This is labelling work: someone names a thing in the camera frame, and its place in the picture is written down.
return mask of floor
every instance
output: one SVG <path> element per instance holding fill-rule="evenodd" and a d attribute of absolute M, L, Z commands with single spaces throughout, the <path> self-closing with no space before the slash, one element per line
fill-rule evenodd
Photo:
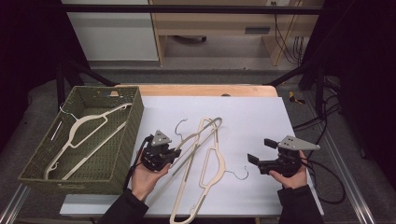
<path fill-rule="evenodd" d="M 279 66 L 273 67 L 259 37 L 208 36 L 203 43 L 175 36 L 168 41 L 165 63 L 162 66 L 139 62 L 95 63 L 92 68 L 100 75 L 122 83 L 261 85 L 281 77 L 295 66 L 296 64 L 284 59 Z M 89 77 L 83 78 L 89 85 L 100 85 Z M 276 88 L 278 95 L 285 102 L 292 126 L 310 120 L 316 115 L 312 111 L 312 104 L 309 104 L 313 99 L 312 91 L 299 91 L 296 88 L 299 78 L 294 77 Z M 293 91 L 297 101 L 305 101 L 305 104 L 291 101 L 290 91 Z M 325 97 L 333 94 L 332 90 L 325 91 Z M 336 104 L 336 99 L 330 103 L 338 108 Z M 362 201 L 367 204 L 369 218 L 372 217 L 374 220 L 361 220 L 357 212 L 359 210 L 354 207 L 356 199 L 348 194 L 342 203 L 322 203 L 326 223 L 396 223 L 395 190 L 391 188 L 374 161 L 361 157 L 359 143 L 356 142 L 340 112 L 342 110 L 337 110 L 337 113 L 332 113 L 328 117 L 327 132 L 320 141 L 323 150 L 314 153 L 312 158 L 337 173 L 331 156 L 331 147 L 336 147 L 346 161 L 346 167 L 358 187 Z M 0 173 L 0 211 L 6 209 L 19 185 L 16 176 L 29 160 L 42 136 L 46 134 L 56 114 L 56 85 L 53 81 L 31 91 L 29 108 L 0 157 L 0 170 L 3 171 Z M 300 131 L 295 130 L 295 134 L 306 141 L 315 142 L 323 127 L 322 122 Z M 341 197 L 340 185 L 334 176 L 317 169 L 317 181 L 323 199 L 334 201 Z M 51 223 L 53 219 L 58 219 L 57 223 L 90 223 L 87 219 L 60 217 L 59 208 L 63 199 L 62 195 L 44 195 L 31 190 L 17 220 L 19 223 Z M 275 218 L 264 218 L 262 223 L 277 221 Z"/>

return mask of woven basket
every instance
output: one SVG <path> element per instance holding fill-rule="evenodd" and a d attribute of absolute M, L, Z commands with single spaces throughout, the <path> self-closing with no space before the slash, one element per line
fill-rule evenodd
<path fill-rule="evenodd" d="M 132 103 L 125 109 L 108 114 L 108 121 L 76 148 L 69 147 L 58 160 L 57 168 L 44 178 L 44 173 L 69 139 L 76 119 L 101 115 L 119 105 Z M 121 194 L 134 151 L 134 144 L 143 116 L 143 102 L 138 87 L 75 87 L 70 92 L 55 121 L 26 164 L 18 179 L 22 184 L 46 193 Z M 72 140 L 76 145 L 105 119 L 92 119 L 81 124 Z M 109 138 L 67 180 L 62 178 L 108 138 L 124 122 L 125 126 Z"/>

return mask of white cabinet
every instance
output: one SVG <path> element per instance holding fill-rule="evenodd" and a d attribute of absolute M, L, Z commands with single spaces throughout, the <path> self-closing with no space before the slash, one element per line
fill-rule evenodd
<path fill-rule="evenodd" d="M 147 5 L 146 0 L 63 0 L 64 4 Z M 89 62 L 158 61 L 149 13 L 68 12 Z"/>

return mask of black sleeve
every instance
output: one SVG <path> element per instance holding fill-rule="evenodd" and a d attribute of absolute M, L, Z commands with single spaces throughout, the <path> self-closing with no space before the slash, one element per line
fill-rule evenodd
<path fill-rule="evenodd" d="M 279 224 L 324 223 L 308 185 L 297 189 L 281 189 L 277 195 L 283 206 Z"/>
<path fill-rule="evenodd" d="M 108 208 L 98 224 L 128 223 L 136 224 L 142 220 L 149 208 L 140 202 L 131 192 L 125 190 L 121 196 Z"/>

